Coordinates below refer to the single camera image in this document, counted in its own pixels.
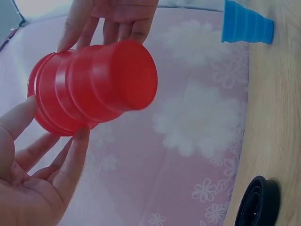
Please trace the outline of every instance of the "red collapsible cup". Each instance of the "red collapsible cup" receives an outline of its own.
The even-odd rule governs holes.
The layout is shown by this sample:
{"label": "red collapsible cup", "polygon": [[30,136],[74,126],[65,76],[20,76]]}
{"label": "red collapsible cup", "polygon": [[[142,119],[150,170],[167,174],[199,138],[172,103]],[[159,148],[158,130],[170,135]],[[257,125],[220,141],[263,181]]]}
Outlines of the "red collapsible cup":
{"label": "red collapsible cup", "polygon": [[149,52],[133,40],[51,53],[33,68],[27,96],[38,102],[36,121],[48,132],[73,136],[153,101],[157,70]]}

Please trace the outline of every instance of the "blue collapsible cup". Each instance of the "blue collapsible cup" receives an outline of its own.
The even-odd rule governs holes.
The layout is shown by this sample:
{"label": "blue collapsible cup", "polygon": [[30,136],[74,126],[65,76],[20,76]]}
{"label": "blue collapsible cup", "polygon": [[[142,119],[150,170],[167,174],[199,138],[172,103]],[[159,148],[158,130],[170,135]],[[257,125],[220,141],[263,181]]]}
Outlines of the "blue collapsible cup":
{"label": "blue collapsible cup", "polygon": [[225,0],[222,42],[246,41],[271,44],[274,22],[260,14],[242,7],[232,0]]}

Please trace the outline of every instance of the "hand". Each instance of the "hand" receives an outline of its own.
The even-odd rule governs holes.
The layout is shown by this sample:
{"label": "hand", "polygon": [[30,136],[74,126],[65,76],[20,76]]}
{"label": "hand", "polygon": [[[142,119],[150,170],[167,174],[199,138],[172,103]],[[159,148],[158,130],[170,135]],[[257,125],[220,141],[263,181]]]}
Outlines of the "hand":
{"label": "hand", "polygon": [[143,43],[157,5],[158,0],[73,0],[57,52],[76,42],[77,48],[89,46],[102,17],[104,45],[129,38]]}
{"label": "hand", "polygon": [[14,140],[37,109],[29,98],[0,117],[0,225],[55,226],[72,198],[85,161],[89,128],[80,129],[52,164],[32,176],[28,171],[60,139],[46,134],[16,152]]}

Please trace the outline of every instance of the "fabric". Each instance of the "fabric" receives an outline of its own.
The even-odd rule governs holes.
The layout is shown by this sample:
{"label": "fabric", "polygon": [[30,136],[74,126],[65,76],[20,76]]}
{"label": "fabric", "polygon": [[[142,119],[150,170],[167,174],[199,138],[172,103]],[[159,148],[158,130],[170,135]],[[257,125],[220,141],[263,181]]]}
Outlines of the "fabric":
{"label": "fabric", "polygon": [[[27,22],[64,16],[68,13],[72,0],[14,0]],[[188,7],[223,10],[224,0],[159,0],[159,7]]]}
{"label": "fabric", "polygon": [[[0,53],[0,113],[26,99],[28,75],[55,51],[64,20],[29,24]],[[222,226],[245,128],[249,54],[245,43],[221,44],[221,28],[222,13],[158,9],[145,43],[158,70],[155,101],[91,132],[60,226]],[[16,147],[43,132],[34,122]]]}

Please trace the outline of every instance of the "wooden table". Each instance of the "wooden table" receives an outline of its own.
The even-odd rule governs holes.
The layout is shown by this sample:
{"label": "wooden table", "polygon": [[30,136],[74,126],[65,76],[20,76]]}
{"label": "wooden table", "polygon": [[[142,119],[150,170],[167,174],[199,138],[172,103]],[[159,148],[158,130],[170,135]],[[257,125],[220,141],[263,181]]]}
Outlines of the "wooden table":
{"label": "wooden table", "polygon": [[250,181],[275,178],[282,190],[277,226],[301,226],[301,0],[251,0],[275,21],[272,45],[250,45],[247,125],[225,226],[234,225]]}

